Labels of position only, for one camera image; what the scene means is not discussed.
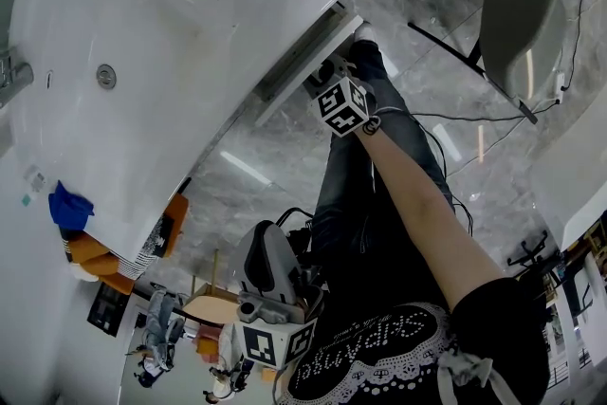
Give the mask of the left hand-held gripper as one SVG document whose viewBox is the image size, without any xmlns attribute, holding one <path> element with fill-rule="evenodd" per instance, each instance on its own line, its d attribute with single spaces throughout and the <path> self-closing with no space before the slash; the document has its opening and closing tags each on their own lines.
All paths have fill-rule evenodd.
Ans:
<svg viewBox="0 0 607 405">
<path fill-rule="evenodd" d="M 238 320 L 234 323 L 246 359 L 269 368 L 283 369 L 301 358 L 310 348 L 318 317 L 323 309 L 324 292 L 308 305 L 274 300 L 295 300 L 292 279 L 300 266 L 285 233 L 271 222 L 260 222 L 238 245 L 234 266 L 244 290 L 256 289 L 265 297 L 242 291 L 238 296 Z"/>
</svg>

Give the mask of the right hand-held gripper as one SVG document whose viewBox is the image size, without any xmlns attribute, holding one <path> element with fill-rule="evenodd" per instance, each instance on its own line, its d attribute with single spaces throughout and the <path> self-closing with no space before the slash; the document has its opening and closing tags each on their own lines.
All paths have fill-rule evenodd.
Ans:
<svg viewBox="0 0 607 405">
<path fill-rule="evenodd" d="M 311 98 L 314 115 L 331 132 L 343 138 L 369 118 L 366 90 L 340 55 L 331 54 L 303 84 Z"/>
</svg>

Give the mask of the white vanity drawer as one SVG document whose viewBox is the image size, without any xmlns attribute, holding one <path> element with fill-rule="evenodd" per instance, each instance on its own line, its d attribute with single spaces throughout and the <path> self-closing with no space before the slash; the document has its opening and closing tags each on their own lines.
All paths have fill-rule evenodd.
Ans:
<svg viewBox="0 0 607 405">
<path fill-rule="evenodd" d="M 362 24 L 362 18 L 337 1 L 268 71 L 255 88 L 263 103 L 255 125 L 263 126 Z"/>
</svg>

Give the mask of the person's right white shoe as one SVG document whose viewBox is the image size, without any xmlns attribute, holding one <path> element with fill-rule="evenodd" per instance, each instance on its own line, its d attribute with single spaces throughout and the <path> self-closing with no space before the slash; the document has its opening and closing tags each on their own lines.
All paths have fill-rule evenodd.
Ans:
<svg viewBox="0 0 607 405">
<path fill-rule="evenodd" d="M 375 44 L 377 42 L 377 38 L 373 26 L 369 22 L 363 21 L 354 32 L 354 40 L 356 43 L 371 42 Z"/>
</svg>

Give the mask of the person's blue jeans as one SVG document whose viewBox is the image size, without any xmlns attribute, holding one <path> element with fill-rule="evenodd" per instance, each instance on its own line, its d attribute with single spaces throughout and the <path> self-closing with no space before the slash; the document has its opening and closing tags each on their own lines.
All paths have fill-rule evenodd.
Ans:
<svg viewBox="0 0 607 405">
<path fill-rule="evenodd" d="M 389 80 L 377 44 L 359 40 L 349 59 L 366 83 L 381 129 L 451 197 L 426 135 Z M 356 135 L 332 138 L 319 201 L 312 221 L 312 260 L 332 286 L 371 274 L 416 283 L 432 277 L 412 243 L 395 205 Z"/>
</svg>

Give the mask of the orange sofa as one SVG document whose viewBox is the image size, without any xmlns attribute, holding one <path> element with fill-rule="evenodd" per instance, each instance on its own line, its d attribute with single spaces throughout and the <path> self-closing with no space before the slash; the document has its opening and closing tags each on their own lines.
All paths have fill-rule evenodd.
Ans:
<svg viewBox="0 0 607 405">
<path fill-rule="evenodd" d="M 181 234 L 181 227 L 187 214 L 188 208 L 188 199 L 184 197 L 181 193 L 177 193 L 169 203 L 168 207 L 165 209 L 164 213 L 161 215 L 164 216 L 166 219 L 171 219 L 173 224 L 170 236 L 167 239 L 164 255 L 160 259 L 168 258 L 175 249 L 175 244 L 178 236 Z M 109 285 L 112 289 L 117 290 L 117 292 L 121 294 L 130 295 L 134 289 L 136 281 L 127 279 L 120 275 L 112 275 L 107 277 L 100 277 L 97 282 Z"/>
</svg>

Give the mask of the black white striped blanket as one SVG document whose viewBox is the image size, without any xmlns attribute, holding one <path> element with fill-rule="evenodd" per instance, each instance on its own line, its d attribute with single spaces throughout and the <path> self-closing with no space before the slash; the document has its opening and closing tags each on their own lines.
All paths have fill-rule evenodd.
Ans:
<svg viewBox="0 0 607 405">
<path fill-rule="evenodd" d="M 173 223 L 171 219 L 166 219 L 164 216 L 161 216 L 160 219 L 156 222 L 153 231 L 148 236 L 142 249 L 138 252 L 138 255 L 132 260 L 119 256 L 117 253 L 109 249 L 120 259 L 119 270 L 114 275 L 120 275 L 133 281 L 137 280 L 152 263 L 156 262 L 164 255 L 167 239 L 169 238 L 172 230 L 172 224 Z M 66 243 L 72 239 L 75 239 L 82 233 L 86 232 L 84 232 L 83 230 L 66 229 L 60 229 L 60 231 L 64 240 L 64 252 L 69 262 L 69 257 L 67 256 Z"/>
</svg>

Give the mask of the person's black printed shirt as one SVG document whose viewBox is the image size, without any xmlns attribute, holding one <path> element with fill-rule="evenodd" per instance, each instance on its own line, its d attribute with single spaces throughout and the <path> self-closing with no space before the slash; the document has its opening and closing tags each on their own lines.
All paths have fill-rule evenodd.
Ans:
<svg viewBox="0 0 607 405">
<path fill-rule="evenodd" d="M 548 380 L 532 303 L 503 278 L 452 312 L 401 304 L 316 341 L 277 405 L 540 405 Z"/>
</svg>

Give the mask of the orange cushion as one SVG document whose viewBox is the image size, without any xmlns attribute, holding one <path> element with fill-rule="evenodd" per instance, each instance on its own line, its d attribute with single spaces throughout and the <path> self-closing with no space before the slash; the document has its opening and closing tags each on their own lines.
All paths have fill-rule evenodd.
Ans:
<svg viewBox="0 0 607 405">
<path fill-rule="evenodd" d="M 119 257 L 87 233 L 68 241 L 66 248 L 71 273 L 79 280 L 97 282 L 119 270 Z"/>
</svg>

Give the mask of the blue cloth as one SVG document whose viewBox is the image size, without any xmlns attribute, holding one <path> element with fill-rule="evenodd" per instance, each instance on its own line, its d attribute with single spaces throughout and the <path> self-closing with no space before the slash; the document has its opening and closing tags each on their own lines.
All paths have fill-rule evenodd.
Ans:
<svg viewBox="0 0 607 405">
<path fill-rule="evenodd" d="M 88 218 L 94 215 L 94 205 L 81 195 L 69 192 L 61 181 L 48 195 L 53 222 L 61 229 L 84 230 Z"/>
</svg>

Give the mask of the white vanity cabinet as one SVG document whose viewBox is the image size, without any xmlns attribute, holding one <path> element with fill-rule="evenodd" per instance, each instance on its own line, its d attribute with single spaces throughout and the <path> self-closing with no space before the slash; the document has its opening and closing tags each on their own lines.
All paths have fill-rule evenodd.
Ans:
<svg viewBox="0 0 607 405">
<path fill-rule="evenodd" d="M 34 74 L 8 104 L 16 154 L 89 200 L 87 233 L 133 258 L 222 124 L 337 1 L 15 0 L 9 39 Z"/>
</svg>

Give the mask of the white curved counter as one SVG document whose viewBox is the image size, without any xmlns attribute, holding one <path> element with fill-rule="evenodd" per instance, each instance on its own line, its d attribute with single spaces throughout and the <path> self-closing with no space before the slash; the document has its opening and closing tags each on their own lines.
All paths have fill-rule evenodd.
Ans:
<svg viewBox="0 0 607 405">
<path fill-rule="evenodd" d="M 573 126 L 531 167 L 531 187 L 560 250 L 607 211 L 607 127 Z"/>
</svg>

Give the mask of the chrome sink drain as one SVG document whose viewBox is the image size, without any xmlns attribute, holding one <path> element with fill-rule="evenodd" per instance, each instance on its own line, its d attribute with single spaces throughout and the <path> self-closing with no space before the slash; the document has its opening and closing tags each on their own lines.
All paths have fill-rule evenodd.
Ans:
<svg viewBox="0 0 607 405">
<path fill-rule="evenodd" d="M 113 89 L 117 82 L 115 70 L 109 64 L 100 64 L 96 71 L 96 80 L 103 89 Z"/>
</svg>

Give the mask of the small clear green-capped bottle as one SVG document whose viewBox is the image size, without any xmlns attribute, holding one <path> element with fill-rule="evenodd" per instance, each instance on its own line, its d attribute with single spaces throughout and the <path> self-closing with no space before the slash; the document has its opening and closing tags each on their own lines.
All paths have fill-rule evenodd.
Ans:
<svg viewBox="0 0 607 405">
<path fill-rule="evenodd" d="M 31 164 L 26 168 L 23 179 L 25 181 L 25 188 L 21 202 L 24 207 L 27 207 L 44 191 L 46 177 L 37 165 Z"/>
</svg>

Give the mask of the chrome faucet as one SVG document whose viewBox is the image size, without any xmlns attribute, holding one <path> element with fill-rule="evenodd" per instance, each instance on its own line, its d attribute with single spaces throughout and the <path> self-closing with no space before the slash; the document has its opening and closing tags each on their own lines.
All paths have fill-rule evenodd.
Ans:
<svg viewBox="0 0 607 405">
<path fill-rule="evenodd" d="M 33 83 L 32 67 L 16 47 L 0 52 L 0 109 Z"/>
</svg>

